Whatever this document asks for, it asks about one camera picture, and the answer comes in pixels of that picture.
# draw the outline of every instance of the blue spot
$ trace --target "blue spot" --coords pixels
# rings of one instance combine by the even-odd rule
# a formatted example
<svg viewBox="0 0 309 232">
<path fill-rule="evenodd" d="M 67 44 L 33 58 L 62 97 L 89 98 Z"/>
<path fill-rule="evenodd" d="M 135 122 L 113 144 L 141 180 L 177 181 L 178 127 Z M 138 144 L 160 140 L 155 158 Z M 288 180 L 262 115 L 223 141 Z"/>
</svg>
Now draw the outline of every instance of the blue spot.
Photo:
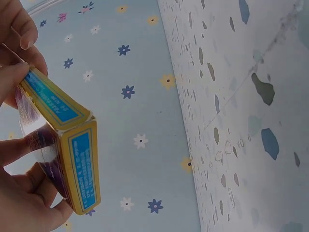
<svg viewBox="0 0 309 232">
<path fill-rule="evenodd" d="M 236 87 L 237 87 L 237 80 L 235 77 L 233 77 L 228 89 L 234 92 L 236 90 Z"/>
<path fill-rule="evenodd" d="M 298 13 L 298 38 L 301 43 L 309 50 L 309 0 L 304 0 L 303 5 L 299 6 Z"/>
<path fill-rule="evenodd" d="M 279 153 L 279 144 L 276 139 L 276 136 L 271 131 L 270 128 L 262 129 L 261 131 L 262 142 L 265 151 L 274 159 L 277 159 Z"/>
<path fill-rule="evenodd" d="M 251 218 L 252 218 L 253 228 L 256 229 L 257 224 L 259 223 L 259 220 L 260 220 L 260 214 L 257 211 L 257 209 L 255 209 L 255 208 L 251 209 Z"/>
<path fill-rule="evenodd" d="M 262 59 L 262 53 L 259 50 L 253 50 L 253 59 L 257 63 L 260 62 L 260 60 Z"/>
<path fill-rule="evenodd" d="M 245 24 L 247 24 L 250 12 L 246 0 L 239 0 L 239 8 L 240 8 L 241 19 Z"/>
<path fill-rule="evenodd" d="M 289 224 L 284 224 L 280 232 L 303 232 L 303 225 L 290 221 Z"/>
<path fill-rule="evenodd" d="M 262 127 L 262 119 L 257 116 L 250 115 L 248 117 L 248 133 L 251 137 L 254 137 Z"/>
<path fill-rule="evenodd" d="M 216 111 L 217 111 L 217 114 L 218 114 L 220 112 L 220 106 L 219 106 L 219 99 L 218 99 L 217 94 L 214 96 L 214 104 L 216 106 Z"/>
</svg>

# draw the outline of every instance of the white flower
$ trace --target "white flower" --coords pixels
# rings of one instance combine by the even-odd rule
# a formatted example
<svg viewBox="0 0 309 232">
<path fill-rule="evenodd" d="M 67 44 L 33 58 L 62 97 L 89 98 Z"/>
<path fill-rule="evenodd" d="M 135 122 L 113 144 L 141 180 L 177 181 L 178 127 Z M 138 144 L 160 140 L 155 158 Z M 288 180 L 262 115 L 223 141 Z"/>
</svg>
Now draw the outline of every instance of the white flower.
<svg viewBox="0 0 309 232">
<path fill-rule="evenodd" d="M 72 34 L 67 35 L 67 36 L 64 38 L 64 42 L 68 43 L 68 42 L 70 42 L 70 41 L 71 41 L 71 39 L 73 39 Z"/>
<path fill-rule="evenodd" d="M 86 73 L 84 73 L 83 76 L 85 82 L 90 81 L 91 78 L 93 77 L 92 70 L 86 71 Z"/>
<path fill-rule="evenodd" d="M 134 204 L 131 202 L 131 198 L 123 198 L 122 201 L 120 201 L 120 206 L 123 207 L 124 211 L 128 210 L 131 211 L 131 206 L 134 206 Z"/>
<path fill-rule="evenodd" d="M 148 142 L 148 139 L 145 139 L 145 134 L 143 135 L 137 135 L 136 138 L 134 138 L 134 145 L 137 145 L 137 149 L 139 149 L 140 147 L 145 148 L 145 143 Z"/>
<path fill-rule="evenodd" d="M 97 26 L 94 26 L 94 27 L 90 30 L 90 32 L 91 32 L 91 34 L 94 35 L 94 34 L 97 34 L 99 30 L 101 30 L 101 28 L 100 28 L 99 25 L 97 25 Z"/>
</svg>

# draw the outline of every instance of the wall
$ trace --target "wall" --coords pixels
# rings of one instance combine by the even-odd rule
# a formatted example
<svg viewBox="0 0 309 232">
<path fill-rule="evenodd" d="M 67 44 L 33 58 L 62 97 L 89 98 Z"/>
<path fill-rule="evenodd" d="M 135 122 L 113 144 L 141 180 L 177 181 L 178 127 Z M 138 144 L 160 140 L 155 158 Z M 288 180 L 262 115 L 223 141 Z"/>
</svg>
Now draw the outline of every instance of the wall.
<svg viewBox="0 0 309 232">
<path fill-rule="evenodd" d="M 98 120 L 102 203 L 57 231 L 200 231 L 157 2 L 68 0 L 34 21 L 49 78 Z M 0 110 L 0 138 L 21 137 L 18 113 Z M 6 170 L 24 173 L 33 162 L 29 155 Z"/>
<path fill-rule="evenodd" d="M 159 7 L 202 231 L 309 231 L 309 1 Z"/>
</svg>

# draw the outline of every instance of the cardboard box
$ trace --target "cardboard box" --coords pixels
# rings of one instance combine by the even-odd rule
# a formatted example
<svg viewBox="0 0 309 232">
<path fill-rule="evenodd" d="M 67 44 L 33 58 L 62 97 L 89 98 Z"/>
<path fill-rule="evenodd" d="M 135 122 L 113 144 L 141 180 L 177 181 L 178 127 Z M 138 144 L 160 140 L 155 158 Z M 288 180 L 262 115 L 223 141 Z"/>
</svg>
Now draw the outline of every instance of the cardboard box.
<svg viewBox="0 0 309 232">
<path fill-rule="evenodd" d="M 79 214 L 100 201 L 97 122 L 36 68 L 16 88 L 20 125 L 36 160 Z"/>
</svg>

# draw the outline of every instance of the box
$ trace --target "box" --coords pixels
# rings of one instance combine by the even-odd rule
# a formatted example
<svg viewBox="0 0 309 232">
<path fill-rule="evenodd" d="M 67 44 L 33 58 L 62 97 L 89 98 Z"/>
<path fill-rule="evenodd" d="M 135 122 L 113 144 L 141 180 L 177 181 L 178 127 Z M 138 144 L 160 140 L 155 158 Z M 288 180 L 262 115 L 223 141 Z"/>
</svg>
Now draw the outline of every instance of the box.
<svg viewBox="0 0 309 232">
<path fill-rule="evenodd" d="M 100 201 L 97 122 L 36 68 L 16 88 L 20 125 L 37 162 L 79 214 Z"/>
</svg>

